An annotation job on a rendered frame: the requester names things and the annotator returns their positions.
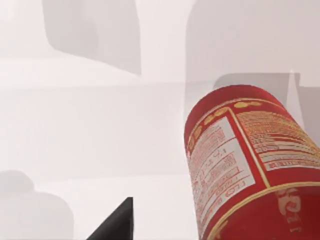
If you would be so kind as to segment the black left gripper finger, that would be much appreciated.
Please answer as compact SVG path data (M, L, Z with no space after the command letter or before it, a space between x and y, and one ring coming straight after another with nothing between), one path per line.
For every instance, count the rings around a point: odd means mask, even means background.
M133 240L134 199L127 197L86 240Z

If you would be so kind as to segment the red and white can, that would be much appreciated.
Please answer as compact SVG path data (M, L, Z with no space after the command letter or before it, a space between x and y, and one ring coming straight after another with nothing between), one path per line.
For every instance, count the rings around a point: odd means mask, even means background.
M320 240L320 147L272 94L208 93L184 147L199 240Z

